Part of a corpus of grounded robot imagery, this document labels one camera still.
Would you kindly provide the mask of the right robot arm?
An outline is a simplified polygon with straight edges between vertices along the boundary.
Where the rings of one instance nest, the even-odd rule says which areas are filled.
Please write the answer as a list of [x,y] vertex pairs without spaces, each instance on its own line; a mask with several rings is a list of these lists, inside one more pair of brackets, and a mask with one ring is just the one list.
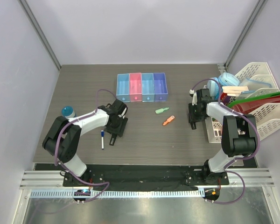
[[206,184],[216,184],[225,170],[237,160],[253,157],[259,149],[260,137],[255,117],[244,115],[214,101],[208,89],[190,90],[189,123],[193,130],[196,123],[214,118],[222,125],[221,149],[203,167],[201,178]]

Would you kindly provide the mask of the purple plastic box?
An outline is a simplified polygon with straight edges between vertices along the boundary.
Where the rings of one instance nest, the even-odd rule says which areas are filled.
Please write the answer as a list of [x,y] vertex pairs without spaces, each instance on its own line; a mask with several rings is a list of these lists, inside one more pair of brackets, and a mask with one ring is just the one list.
[[154,73],[154,100],[155,101],[167,101],[168,89],[165,73]]

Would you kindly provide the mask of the green utility knife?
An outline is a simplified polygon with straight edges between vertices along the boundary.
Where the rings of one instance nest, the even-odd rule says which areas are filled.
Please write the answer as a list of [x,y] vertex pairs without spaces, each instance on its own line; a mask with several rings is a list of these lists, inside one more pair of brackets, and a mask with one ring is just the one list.
[[167,111],[168,109],[169,109],[169,107],[163,107],[163,108],[155,110],[155,113],[156,114],[161,114],[161,113]]

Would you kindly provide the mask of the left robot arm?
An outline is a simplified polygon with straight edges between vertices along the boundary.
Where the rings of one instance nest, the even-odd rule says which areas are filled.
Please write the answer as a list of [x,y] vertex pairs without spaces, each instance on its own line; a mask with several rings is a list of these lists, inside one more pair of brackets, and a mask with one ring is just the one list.
[[90,172],[86,164],[77,155],[80,137],[85,133],[103,127],[111,135],[109,145],[113,146],[117,137],[122,137],[128,118],[127,105],[116,99],[112,104],[102,105],[94,111],[67,119],[57,117],[46,137],[42,147],[54,156],[55,162],[60,162],[74,176],[79,186],[89,183]]

